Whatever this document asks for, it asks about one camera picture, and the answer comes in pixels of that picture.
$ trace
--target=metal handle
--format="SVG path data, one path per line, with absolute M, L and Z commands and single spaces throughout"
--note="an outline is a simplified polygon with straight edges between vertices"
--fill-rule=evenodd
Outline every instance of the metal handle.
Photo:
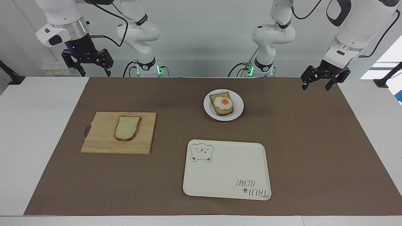
M 92 127 L 92 122 L 91 122 L 91 123 L 86 127 L 86 129 L 85 129 L 84 141 L 85 141 L 86 137 L 88 136 L 89 131 L 91 131 L 91 127 Z

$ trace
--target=toast with fried egg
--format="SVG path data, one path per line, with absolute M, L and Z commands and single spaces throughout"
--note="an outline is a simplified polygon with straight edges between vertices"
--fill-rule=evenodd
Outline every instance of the toast with fried egg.
M 212 94 L 209 98 L 217 115 L 225 116 L 233 113 L 234 108 L 229 92 Z

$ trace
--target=white wall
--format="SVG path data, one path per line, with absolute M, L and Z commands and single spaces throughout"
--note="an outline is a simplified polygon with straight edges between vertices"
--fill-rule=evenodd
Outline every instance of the white wall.
M 304 16 L 317 0 L 295 3 L 299 16 Z M 267 0 L 144 0 L 142 8 L 150 20 L 161 28 L 161 38 L 152 42 L 155 56 L 167 65 L 174 76 L 226 76 L 237 62 L 248 61 L 256 49 L 251 32 L 257 25 L 273 23 L 269 16 L 272 1 Z M 276 76 L 299 77 L 308 65 L 317 66 L 337 32 L 327 19 L 324 0 L 306 20 L 292 19 L 297 34 L 292 43 L 276 45 Z M 115 29 L 122 21 L 94 6 L 79 4 L 90 33 L 117 39 Z M 107 9 L 116 12 L 111 6 Z M 46 23 L 42 11 L 33 0 L 0 1 L 0 59 L 21 75 L 43 76 L 42 63 L 61 60 L 63 45 L 44 47 L 35 36 Z M 402 20 L 388 33 L 376 54 L 358 59 L 350 65 L 351 77 L 360 78 L 402 34 Z M 378 37 L 368 47 L 371 51 Z M 132 60 L 132 50 L 117 48 L 109 40 L 94 40 L 98 49 L 107 48 L 115 60 L 112 76 L 121 76 Z M 85 65 L 88 76 L 104 76 L 97 66 Z

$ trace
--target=fried egg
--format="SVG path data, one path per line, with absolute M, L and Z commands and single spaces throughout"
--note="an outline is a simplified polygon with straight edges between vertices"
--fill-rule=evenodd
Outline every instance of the fried egg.
M 222 109 L 222 110 L 229 109 L 233 106 L 232 101 L 226 97 L 215 98 L 215 101 L 213 102 L 213 104 L 215 104 L 215 106 L 217 108 Z

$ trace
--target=table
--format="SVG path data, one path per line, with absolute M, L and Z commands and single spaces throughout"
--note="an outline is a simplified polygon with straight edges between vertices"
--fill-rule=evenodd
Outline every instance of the table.
M 64 127 L 87 82 L 87 78 L 34 78 L 30 77 L 20 86 L 10 86 L 0 96 L 0 215 L 21 216 L 38 183 L 41 174 L 64 130 Z M 378 89 L 371 81 L 347 80 L 341 89 L 352 110 L 370 139 L 373 147 L 388 170 L 399 192 L 402 191 L 402 119 L 384 115 L 401 115 L 402 108 L 385 89 Z M 401 216 L 394 217 L 235 217 L 235 216 L 172 216 L 172 217 L 2 217 L 0 224 L 21 224 L 37 221 L 54 224 L 58 219 L 76 222 L 169 222 L 185 224 L 187 218 L 203 218 L 203 222 L 222 221 L 272 225 L 319 225 L 323 221 L 335 225 L 400 225 Z

